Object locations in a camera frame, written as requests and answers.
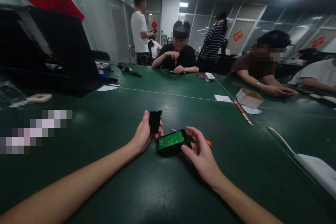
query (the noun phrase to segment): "hand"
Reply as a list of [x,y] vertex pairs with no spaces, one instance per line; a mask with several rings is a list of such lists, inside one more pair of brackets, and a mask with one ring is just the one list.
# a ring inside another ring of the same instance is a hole
[[265,93],[272,95],[272,96],[285,96],[288,95],[284,90],[287,90],[285,87],[279,87],[279,86],[271,86],[271,85],[264,85],[261,88],[262,91]]
[[174,69],[174,72],[180,74],[180,73],[184,72],[184,67],[179,65]]
[[293,96],[293,95],[298,95],[299,94],[299,92],[298,91],[296,91],[296,90],[294,90],[294,89],[290,89],[290,88],[286,88],[286,90],[288,90],[289,92],[287,93],[287,95],[289,95],[289,96]]
[[160,121],[159,133],[151,135],[151,129],[149,127],[149,112],[145,110],[142,121],[140,122],[138,128],[136,129],[135,135],[129,144],[133,145],[139,153],[142,153],[149,145],[151,138],[155,136],[155,138],[163,137],[163,124]]
[[183,153],[194,164],[202,179],[212,189],[218,189],[224,175],[219,169],[209,145],[201,131],[194,127],[186,127],[186,129],[186,133],[192,137],[196,144],[191,143],[192,149],[186,145],[182,145],[181,149]]
[[166,52],[167,56],[170,56],[174,61],[180,56],[179,52]]

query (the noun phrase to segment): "striped shirt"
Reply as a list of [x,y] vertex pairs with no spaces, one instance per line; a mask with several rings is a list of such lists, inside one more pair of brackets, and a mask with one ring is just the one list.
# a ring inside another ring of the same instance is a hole
[[199,56],[206,60],[214,60],[217,57],[218,50],[222,47],[222,43],[225,37],[223,32],[223,22],[220,22],[206,34],[204,39],[204,45],[202,47]]

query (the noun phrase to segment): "green circuit board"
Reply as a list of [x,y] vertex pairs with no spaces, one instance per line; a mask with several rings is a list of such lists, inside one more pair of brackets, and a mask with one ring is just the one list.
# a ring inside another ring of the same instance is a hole
[[167,148],[169,146],[175,145],[177,143],[181,143],[184,141],[184,137],[181,131],[175,132],[174,134],[167,135],[159,138],[158,149]]

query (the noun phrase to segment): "ceiling light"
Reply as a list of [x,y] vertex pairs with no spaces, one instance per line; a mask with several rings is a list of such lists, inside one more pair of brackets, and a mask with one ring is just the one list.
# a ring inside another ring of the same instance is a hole
[[189,3],[180,2],[180,7],[188,7]]

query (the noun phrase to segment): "black t-shirt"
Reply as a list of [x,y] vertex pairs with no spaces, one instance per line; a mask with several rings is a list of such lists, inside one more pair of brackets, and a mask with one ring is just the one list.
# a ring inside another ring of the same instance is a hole
[[[159,56],[164,54],[165,52],[168,51],[174,51],[174,47],[172,44],[167,44],[162,47]],[[194,67],[196,66],[196,56],[195,56],[195,51],[191,46],[186,45],[182,51],[180,52],[180,56],[176,60],[176,66],[183,66],[183,67]],[[167,58],[164,59],[162,62],[162,68],[169,69],[173,71],[175,69],[175,61],[168,56]]]

